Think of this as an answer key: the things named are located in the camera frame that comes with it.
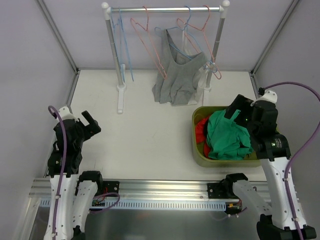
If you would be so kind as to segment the green tank top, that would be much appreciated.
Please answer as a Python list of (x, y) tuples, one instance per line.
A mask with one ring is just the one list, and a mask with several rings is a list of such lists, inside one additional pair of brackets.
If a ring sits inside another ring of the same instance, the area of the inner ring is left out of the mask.
[(213, 160), (243, 160), (253, 153), (248, 130), (235, 122), (240, 114), (236, 110), (230, 119), (225, 110), (215, 111), (208, 119), (206, 143), (207, 156)]

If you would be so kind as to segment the red tank top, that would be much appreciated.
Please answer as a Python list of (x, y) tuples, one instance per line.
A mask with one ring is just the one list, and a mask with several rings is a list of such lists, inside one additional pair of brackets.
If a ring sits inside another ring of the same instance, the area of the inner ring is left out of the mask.
[(207, 143), (209, 118), (210, 116), (203, 118), (195, 126), (195, 140), (197, 147), (199, 151), (202, 152), (202, 155), (208, 159), (211, 151), (211, 147)]

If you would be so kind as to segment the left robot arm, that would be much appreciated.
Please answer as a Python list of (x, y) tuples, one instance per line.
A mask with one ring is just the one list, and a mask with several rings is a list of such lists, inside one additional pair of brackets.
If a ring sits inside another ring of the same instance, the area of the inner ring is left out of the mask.
[(48, 108), (57, 120), (53, 128), (56, 141), (47, 161), (50, 182), (50, 212), (45, 231), (46, 240), (83, 240), (85, 224), (94, 196), (104, 190), (100, 171), (79, 173), (83, 143), (101, 132), (98, 122), (88, 111), (84, 124), (69, 107)]

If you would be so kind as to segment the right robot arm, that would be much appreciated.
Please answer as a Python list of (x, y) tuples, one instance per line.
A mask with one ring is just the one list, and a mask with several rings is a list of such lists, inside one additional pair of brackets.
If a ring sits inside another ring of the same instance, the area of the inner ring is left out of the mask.
[(291, 152), (286, 137), (277, 131), (277, 95), (268, 92), (257, 100), (239, 94), (226, 108), (225, 118), (247, 129), (251, 146), (266, 177), (271, 205), (254, 190), (243, 173), (222, 180), (223, 193), (238, 197), (257, 217), (261, 240), (312, 240), (316, 229), (307, 224), (291, 176)]

